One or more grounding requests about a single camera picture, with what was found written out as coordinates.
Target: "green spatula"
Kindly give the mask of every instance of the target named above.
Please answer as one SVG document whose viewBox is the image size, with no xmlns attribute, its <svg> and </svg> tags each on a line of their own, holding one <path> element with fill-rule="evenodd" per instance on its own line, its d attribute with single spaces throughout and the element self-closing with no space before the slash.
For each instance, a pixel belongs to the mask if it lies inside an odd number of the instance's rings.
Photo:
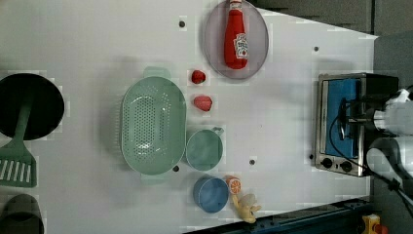
<svg viewBox="0 0 413 234">
<path fill-rule="evenodd" d="M 0 148 L 0 185 L 34 187 L 37 184 L 36 160 L 23 142 L 32 101 L 32 96 L 24 99 L 15 136 Z"/>
</svg>

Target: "red strawberry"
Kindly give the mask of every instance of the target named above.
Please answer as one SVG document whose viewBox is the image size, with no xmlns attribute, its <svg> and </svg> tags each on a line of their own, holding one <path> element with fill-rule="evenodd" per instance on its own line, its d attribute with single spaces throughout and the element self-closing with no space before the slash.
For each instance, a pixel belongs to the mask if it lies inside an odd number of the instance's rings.
<svg viewBox="0 0 413 234">
<path fill-rule="evenodd" d="M 210 111 L 212 108 L 212 99 L 208 96 L 198 96 L 195 97 L 194 104 L 203 111 Z"/>
<path fill-rule="evenodd" d="M 192 72 L 192 82 L 195 84 L 201 84 L 207 79 L 206 75 L 200 70 L 194 70 Z"/>
</svg>

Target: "cable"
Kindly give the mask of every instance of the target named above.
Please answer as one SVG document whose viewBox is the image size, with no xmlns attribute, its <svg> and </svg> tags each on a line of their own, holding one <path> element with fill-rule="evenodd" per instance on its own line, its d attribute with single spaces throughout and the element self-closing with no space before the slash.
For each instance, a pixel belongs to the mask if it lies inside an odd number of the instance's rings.
<svg viewBox="0 0 413 234">
<path fill-rule="evenodd" d="M 354 106 L 359 105 L 359 104 L 361 104 L 361 102 L 353 102 L 353 103 L 349 104 L 348 106 L 346 106 L 345 111 L 347 111 L 347 109 L 349 109 L 350 107 L 354 107 Z M 393 181 L 390 181 L 390 180 L 387 179 L 386 177 L 383 177 L 383 176 L 378 175 L 377 173 L 373 172 L 373 171 L 370 170 L 368 167 L 365 167 L 365 166 L 363 166 L 363 165 L 360 165 L 360 164 L 356 163 L 355 161 L 353 161 L 353 160 L 351 160 L 351 159 L 348 159 L 348 158 L 336 147 L 336 145 L 334 144 L 334 141 L 333 141 L 333 139 L 332 139 L 332 136 L 331 136 L 331 131 L 332 131 L 332 129 L 333 129 L 334 124 L 335 124 L 335 123 L 337 122 L 337 120 L 339 119 L 339 117 L 340 117 L 340 115 L 338 114 L 337 117 L 335 117 L 335 119 L 334 119 L 333 122 L 331 123 L 331 125 L 330 125 L 330 127 L 329 127 L 329 130 L 328 130 L 328 139 L 329 139 L 329 141 L 330 141 L 330 143 L 331 143 L 331 146 L 333 146 L 333 148 L 337 151 L 337 153 L 338 153 L 341 157 L 343 157 L 346 161 L 348 161 L 348 162 L 350 162 L 350 163 L 352 163 L 352 164 L 354 164 L 354 165 L 356 165 L 356 166 L 358 166 L 358 167 L 360 167 L 360 168 L 363 168 L 363 169 L 367 170 L 367 171 L 370 172 L 373 176 L 375 176 L 375 177 L 381 179 L 382 181 L 384 181 L 384 182 L 388 185 L 389 190 L 391 190 L 391 191 L 394 190 L 394 191 L 396 192 L 396 194 L 400 197 L 401 201 L 402 201 L 403 204 L 404 204 L 404 207 L 405 207 L 406 210 L 409 212 L 410 216 L 413 218 L 413 211 L 410 209 L 410 207 L 409 207 L 409 202 L 407 201 L 407 199 L 401 194 L 401 193 L 404 193 L 404 192 L 401 190 L 400 184 L 399 184 L 398 181 L 396 181 L 395 179 L 394 179 Z"/>
<path fill-rule="evenodd" d="M 396 193 L 398 194 L 398 196 L 401 198 L 401 201 L 403 202 L 404 207 L 406 207 L 406 210 L 409 212 L 410 216 L 413 218 L 413 211 L 410 209 L 409 202 L 408 202 L 407 199 L 404 197 L 404 196 L 406 196 L 406 195 L 403 196 L 403 195 L 401 194 L 401 191 L 400 191 L 400 190 L 396 190 L 395 192 L 396 192 Z"/>
<path fill-rule="evenodd" d="M 407 87 L 405 90 L 406 90 L 406 91 L 409 91 L 409 90 L 411 90 L 412 88 L 413 88 L 413 85 Z"/>
</svg>

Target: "white table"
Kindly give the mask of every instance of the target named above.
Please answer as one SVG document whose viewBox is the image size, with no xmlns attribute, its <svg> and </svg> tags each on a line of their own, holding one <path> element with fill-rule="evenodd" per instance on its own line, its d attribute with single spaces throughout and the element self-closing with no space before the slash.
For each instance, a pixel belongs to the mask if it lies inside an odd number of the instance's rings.
<svg viewBox="0 0 413 234">
<path fill-rule="evenodd" d="M 178 233 L 240 221 L 230 203 L 217 214 L 197 208 L 192 186 L 203 173 L 180 163 L 167 182 L 149 186 L 125 163 L 120 104 L 147 65 L 170 70 L 187 97 L 188 126 L 225 129 L 223 161 L 209 173 L 240 176 L 263 207 L 258 216 L 369 195 L 368 178 L 320 171 L 309 155 L 319 74 L 371 71 L 375 37 L 260 10 L 270 33 L 267 61 L 254 77 L 234 82 L 212 70 L 199 43 L 218 2 L 0 1 L 0 70 L 46 72 L 67 107 L 55 133 L 27 142 L 38 186 L 0 187 L 0 209 L 31 194 L 48 233 L 61 234 Z M 190 83 L 194 68 L 206 71 L 205 85 Z M 192 105 L 195 94 L 212 95 L 209 114 Z"/>
</svg>

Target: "plate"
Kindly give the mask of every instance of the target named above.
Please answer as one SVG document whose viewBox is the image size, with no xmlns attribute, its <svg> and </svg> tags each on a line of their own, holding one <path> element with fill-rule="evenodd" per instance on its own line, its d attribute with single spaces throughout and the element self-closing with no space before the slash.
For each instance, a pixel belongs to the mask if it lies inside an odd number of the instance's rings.
<svg viewBox="0 0 413 234">
<path fill-rule="evenodd" d="M 248 63 L 240 70 L 229 68 L 224 60 L 224 41 L 229 1 L 216 6 L 206 21 L 204 49 L 209 63 L 215 71 L 233 79 L 245 79 L 253 76 L 264 64 L 268 54 L 269 36 L 267 25 L 257 9 L 243 1 L 244 27 L 248 42 Z"/>
</svg>

